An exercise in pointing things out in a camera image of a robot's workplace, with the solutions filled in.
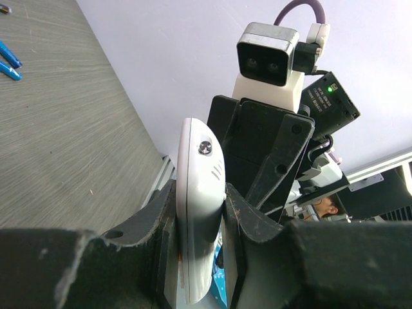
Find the white remote control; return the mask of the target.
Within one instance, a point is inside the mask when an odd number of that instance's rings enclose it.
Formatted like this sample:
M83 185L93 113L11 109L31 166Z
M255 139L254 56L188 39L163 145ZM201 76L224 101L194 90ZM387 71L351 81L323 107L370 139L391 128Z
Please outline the white remote control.
M185 118L176 167L176 215L187 304L200 302L211 286L225 186L217 137L201 120Z

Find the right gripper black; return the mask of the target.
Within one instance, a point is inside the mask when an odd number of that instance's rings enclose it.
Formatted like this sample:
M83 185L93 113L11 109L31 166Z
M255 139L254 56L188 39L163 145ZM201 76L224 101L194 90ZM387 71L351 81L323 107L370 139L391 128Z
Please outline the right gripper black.
M313 135L314 120L255 100L217 95L207 125L223 150L226 181L257 210L282 209Z

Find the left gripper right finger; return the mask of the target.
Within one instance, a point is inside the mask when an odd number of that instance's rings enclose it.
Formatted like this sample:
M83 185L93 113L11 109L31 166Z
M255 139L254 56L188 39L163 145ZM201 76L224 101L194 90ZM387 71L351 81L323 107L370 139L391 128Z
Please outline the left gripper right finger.
M279 225L226 186L229 308L410 308L411 224Z

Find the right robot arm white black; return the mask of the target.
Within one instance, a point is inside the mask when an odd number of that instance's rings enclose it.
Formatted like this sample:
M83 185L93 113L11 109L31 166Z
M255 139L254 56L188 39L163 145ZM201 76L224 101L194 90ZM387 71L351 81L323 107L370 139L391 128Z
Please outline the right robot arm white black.
M207 125L223 149L227 183L271 214L313 205L348 186L329 151L332 135L359 115L335 75L325 72L303 90L297 113L218 95Z

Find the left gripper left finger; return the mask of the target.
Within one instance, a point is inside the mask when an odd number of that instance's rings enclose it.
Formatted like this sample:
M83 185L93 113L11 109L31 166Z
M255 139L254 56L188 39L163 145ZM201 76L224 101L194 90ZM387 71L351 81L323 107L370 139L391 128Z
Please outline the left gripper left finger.
M175 308L176 183L103 235L3 229L2 308Z

